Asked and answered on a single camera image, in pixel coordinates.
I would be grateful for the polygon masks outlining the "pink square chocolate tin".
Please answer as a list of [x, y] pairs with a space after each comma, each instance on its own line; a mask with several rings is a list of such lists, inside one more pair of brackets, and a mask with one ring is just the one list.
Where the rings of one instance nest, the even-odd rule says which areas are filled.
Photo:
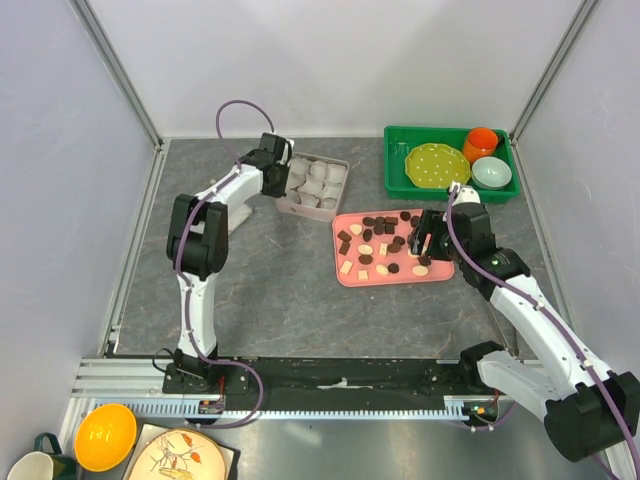
[[275, 200], [280, 213], [331, 222], [341, 207], [349, 175], [346, 161], [307, 153], [292, 160], [285, 195]]

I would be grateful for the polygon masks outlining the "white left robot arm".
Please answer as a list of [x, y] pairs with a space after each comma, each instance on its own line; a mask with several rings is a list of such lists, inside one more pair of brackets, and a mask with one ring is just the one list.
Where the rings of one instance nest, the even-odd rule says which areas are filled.
[[174, 201], [166, 244], [181, 291], [181, 334], [174, 365], [198, 393], [211, 392], [220, 378], [213, 364], [214, 294], [228, 257], [230, 217], [256, 195], [285, 194], [293, 146], [287, 138], [265, 133], [258, 147], [216, 183]]

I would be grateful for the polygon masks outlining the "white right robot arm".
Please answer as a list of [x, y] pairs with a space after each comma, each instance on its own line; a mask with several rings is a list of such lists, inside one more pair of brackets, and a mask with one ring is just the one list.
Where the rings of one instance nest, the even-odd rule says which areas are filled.
[[543, 423], [571, 462], [626, 443], [632, 464], [639, 464], [638, 379], [615, 373], [567, 326], [529, 267], [513, 250], [497, 246], [482, 203], [453, 196], [446, 210], [423, 211], [408, 244], [414, 254], [456, 262], [464, 280], [506, 317], [544, 367], [532, 371], [485, 342], [461, 355], [457, 377], [465, 391], [489, 387], [511, 397]]

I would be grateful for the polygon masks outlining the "silver tin lid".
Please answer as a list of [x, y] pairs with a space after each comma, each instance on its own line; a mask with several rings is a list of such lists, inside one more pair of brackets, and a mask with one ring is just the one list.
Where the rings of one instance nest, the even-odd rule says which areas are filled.
[[247, 200], [228, 204], [228, 235], [231, 236], [253, 214]]

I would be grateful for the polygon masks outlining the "pink chocolate tray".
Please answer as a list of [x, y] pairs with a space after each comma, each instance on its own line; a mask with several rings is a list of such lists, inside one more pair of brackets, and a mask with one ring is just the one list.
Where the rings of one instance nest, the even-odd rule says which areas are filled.
[[[409, 251], [409, 235], [416, 226], [420, 209], [356, 212], [338, 215], [332, 222], [335, 273], [338, 282], [349, 288], [386, 286], [411, 283], [444, 282], [453, 277], [450, 261], [431, 260], [426, 255]], [[353, 263], [348, 275], [340, 273], [345, 260]], [[388, 270], [391, 263], [399, 272]], [[416, 265], [429, 268], [426, 276], [412, 273]], [[368, 273], [366, 281], [359, 281], [357, 272]]]

